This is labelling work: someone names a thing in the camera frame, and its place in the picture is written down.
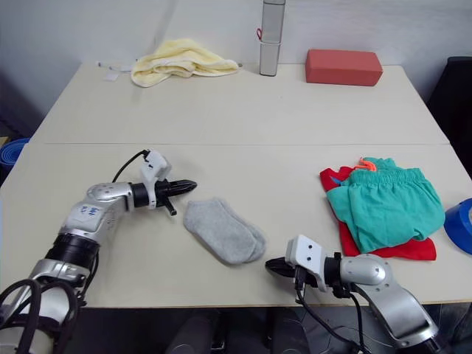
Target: yellow towel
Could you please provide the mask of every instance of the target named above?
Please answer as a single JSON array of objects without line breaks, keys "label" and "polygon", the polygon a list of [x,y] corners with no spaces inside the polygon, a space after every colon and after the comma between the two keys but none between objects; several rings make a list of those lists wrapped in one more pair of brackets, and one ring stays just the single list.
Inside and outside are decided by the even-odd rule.
[{"label": "yellow towel", "polygon": [[170,75],[190,77],[223,76],[239,69],[233,60],[224,60],[191,39],[166,41],[151,55],[139,59],[131,70],[132,81],[141,87],[150,87]]}]

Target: white wall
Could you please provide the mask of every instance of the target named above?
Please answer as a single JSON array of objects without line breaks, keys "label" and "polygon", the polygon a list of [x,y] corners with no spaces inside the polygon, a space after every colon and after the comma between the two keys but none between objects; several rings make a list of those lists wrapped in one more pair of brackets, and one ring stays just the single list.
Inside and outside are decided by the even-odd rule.
[{"label": "white wall", "polygon": [[[282,63],[313,47],[372,50],[427,98],[448,56],[472,55],[469,0],[287,2]],[[0,0],[0,70],[45,115],[81,62],[130,63],[163,38],[257,62],[261,14],[262,0]]]}]

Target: white table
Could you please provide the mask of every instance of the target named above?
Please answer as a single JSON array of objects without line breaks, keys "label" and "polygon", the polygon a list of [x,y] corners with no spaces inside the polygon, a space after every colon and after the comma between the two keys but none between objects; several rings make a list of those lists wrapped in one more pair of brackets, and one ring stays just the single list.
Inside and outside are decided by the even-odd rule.
[{"label": "white table", "polygon": [[[142,148],[162,152],[172,179],[189,178],[198,188],[164,209],[125,216],[111,245],[103,247],[88,303],[97,307],[294,305],[289,279],[275,277],[264,262],[283,256],[298,233],[328,251],[339,251],[337,223],[318,173],[353,165],[359,156],[392,157],[401,167],[419,167],[447,209],[471,196],[472,182],[448,145],[213,146],[149,144],[27,145],[0,189],[4,205],[1,288],[26,277],[52,245],[74,203],[92,184],[110,181],[121,164]],[[138,181],[132,164],[122,181]],[[189,200],[225,198],[259,226],[267,239],[261,260],[229,267],[218,262],[182,225]],[[391,259],[397,281],[421,302],[472,300],[464,278],[472,256],[441,229],[432,236],[435,262]],[[310,293],[312,303],[347,303],[332,294]]]},{"label": "white table", "polygon": [[376,86],[305,82],[303,65],[276,77],[244,67],[226,77],[171,77],[152,88],[104,81],[82,65],[34,142],[198,145],[447,144],[401,66]]}]

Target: green shorts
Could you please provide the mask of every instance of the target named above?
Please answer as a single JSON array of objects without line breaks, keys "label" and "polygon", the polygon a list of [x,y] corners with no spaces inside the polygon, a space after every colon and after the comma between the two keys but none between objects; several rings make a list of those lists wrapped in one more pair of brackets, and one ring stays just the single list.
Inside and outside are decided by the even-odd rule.
[{"label": "green shorts", "polygon": [[369,160],[377,172],[355,170],[327,192],[361,253],[425,240],[444,224],[440,198],[419,169],[401,169],[391,159]]}]

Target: gray sock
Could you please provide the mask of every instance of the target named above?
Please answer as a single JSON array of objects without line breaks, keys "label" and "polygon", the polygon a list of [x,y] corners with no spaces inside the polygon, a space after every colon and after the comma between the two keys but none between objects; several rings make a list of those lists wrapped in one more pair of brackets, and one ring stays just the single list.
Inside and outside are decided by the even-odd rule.
[{"label": "gray sock", "polygon": [[219,258],[230,264],[256,260],[265,250],[262,234],[217,198],[189,202],[184,225]]}]

